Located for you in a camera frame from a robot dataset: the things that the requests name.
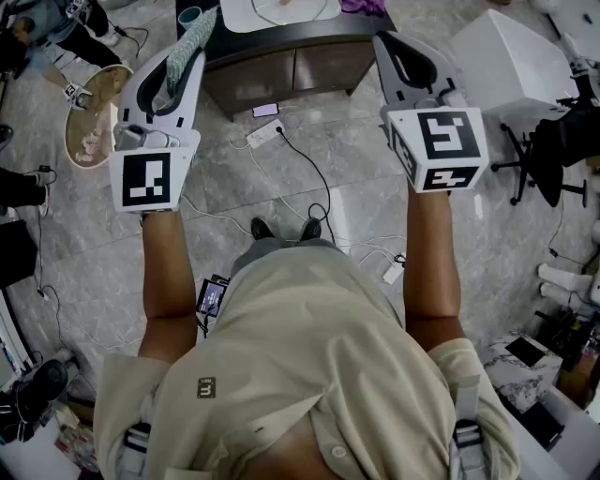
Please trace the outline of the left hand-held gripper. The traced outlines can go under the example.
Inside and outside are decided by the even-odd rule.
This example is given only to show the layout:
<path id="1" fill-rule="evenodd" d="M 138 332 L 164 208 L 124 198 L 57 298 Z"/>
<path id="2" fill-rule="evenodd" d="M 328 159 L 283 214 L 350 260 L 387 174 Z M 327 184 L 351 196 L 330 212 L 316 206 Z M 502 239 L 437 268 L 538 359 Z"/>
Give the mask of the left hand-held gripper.
<path id="1" fill-rule="evenodd" d="M 153 100 L 166 82 L 166 58 L 173 49 L 171 45 L 152 56 L 121 91 L 121 124 L 113 129 L 115 146 L 108 157 L 112 198 L 118 212 L 177 209 L 200 144 L 201 134 L 191 128 L 205 65 L 203 49 L 197 50 L 187 63 L 172 104 L 157 111 L 153 108 Z"/>

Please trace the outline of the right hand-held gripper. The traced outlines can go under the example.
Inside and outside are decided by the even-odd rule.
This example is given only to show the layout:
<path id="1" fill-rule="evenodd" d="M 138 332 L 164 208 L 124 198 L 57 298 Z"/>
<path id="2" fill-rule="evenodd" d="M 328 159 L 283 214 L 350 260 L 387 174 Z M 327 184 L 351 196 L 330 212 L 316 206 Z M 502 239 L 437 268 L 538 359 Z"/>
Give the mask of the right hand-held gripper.
<path id="1" fill-rule="evenodd" d="M 488 143 L 478 108 L 441 106 L 424 98 L 411 108 L 413 92 L 456 88 L 455 71 L 437 50 L 399 32 L 373 38 L 386 103 L 380 110 L 387 145 L 417 193 L 473 188 L 488 166 Z"/>

